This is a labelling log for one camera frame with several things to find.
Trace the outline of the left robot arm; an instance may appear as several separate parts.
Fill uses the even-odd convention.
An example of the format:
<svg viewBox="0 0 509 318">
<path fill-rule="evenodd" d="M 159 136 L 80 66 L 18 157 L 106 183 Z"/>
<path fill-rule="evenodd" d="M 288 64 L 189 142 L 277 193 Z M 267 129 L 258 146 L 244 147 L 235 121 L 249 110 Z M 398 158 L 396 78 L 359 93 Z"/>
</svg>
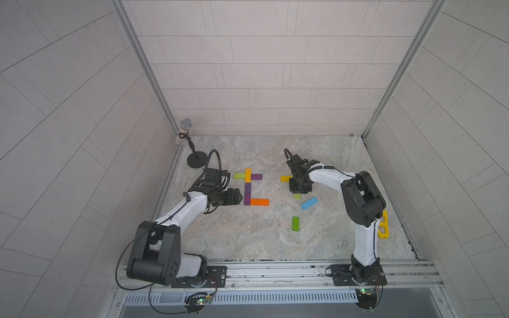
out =
<svg viewBox="0 0 509 318">
<path fill-rule="evenodd" d="M 228 187 L 230 177 L 226 170 L 206 168 L 176 207 L 156 221 L 142 222 L 132 243 L 127 277 L 162 286 L 179 279 L 195 286 L 205 283 L 206 257 L 183 253 L 181 236 L 197 216 L 242 202 L 240 189 Z"/>
</svg>

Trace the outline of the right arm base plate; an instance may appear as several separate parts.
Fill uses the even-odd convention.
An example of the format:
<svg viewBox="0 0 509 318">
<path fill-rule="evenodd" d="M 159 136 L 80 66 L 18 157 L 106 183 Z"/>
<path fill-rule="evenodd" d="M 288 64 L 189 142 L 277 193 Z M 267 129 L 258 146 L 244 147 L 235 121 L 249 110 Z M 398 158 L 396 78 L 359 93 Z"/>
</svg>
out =
<svg viewBox="0 0 509 318">
<path fill-rule="evenodd" d="M 387 285 L 383 268 L 378 262 L 370 266 L 333 264 L 326 268 L 325 274 L 334 281 L 335 286 Z"/>
</svg>

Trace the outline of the orange block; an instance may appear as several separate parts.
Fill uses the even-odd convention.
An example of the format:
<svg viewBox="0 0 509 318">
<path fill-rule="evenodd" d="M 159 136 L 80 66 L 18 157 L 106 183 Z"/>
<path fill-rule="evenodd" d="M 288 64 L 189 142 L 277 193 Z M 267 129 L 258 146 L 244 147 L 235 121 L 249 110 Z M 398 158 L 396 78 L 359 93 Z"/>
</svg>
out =
<svg viewBox="0 0 509 318">
<path fill-rule="evenodd" d="M 251 205 L 253 206 L 269 206 L 269 199 L 251 199 Z"/>
</svg>

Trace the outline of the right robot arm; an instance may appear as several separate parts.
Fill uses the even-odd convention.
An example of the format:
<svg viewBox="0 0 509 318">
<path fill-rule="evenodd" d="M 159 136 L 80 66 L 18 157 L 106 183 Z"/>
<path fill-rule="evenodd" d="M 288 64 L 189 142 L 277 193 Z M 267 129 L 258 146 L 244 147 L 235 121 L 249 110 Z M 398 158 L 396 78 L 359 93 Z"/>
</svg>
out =
<svg viewBox="0 0 509 318">
<path fill-rule="evenodd" d="M 380 264 L 377 242 L 378 227 L 387 203 L 370 173 L 342 172 L 317 160 L 302 159 L 288 149 L 284 149 L 284 155 L 292 173 L 289 181 L 290 192 L 307 194 L 312 191 L 315 183 L 335 189 L 342 193 L 345 210 L 354 223 L 355 247 L 351 266 L 347 269 L 330 266 L 326 270 L 326 276 L 350 279 L 360 286 L 384 286 L 387 280 Z"/>
</svg>

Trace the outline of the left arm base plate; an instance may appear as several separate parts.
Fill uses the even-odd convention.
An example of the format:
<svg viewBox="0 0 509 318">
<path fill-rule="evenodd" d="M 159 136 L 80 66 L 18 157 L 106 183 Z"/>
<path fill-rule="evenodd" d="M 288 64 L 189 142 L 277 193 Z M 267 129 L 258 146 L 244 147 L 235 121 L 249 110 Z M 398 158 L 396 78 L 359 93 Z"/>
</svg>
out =
<svg viewBox="0 0 509 318">
<path fill-rule="evenodd" d="M 224 288 L 227 277 L 226 266 L 209 266 L 203 277 L 177 278 L 172 288 Z"/>
</svg>

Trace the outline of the amber yellow long block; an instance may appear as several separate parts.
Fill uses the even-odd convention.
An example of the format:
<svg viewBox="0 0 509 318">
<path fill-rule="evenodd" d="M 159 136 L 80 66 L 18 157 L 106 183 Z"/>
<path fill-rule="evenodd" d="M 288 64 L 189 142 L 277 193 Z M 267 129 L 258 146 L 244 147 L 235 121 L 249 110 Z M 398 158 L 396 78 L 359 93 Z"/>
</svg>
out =
<svg viewBox="0 0 509 318">
<path fill-rule="evenodd" d="M 252 169 L 246 168 L 245 169 L 245 183 L 251 183 L 252 181 Z"/>
</svg>

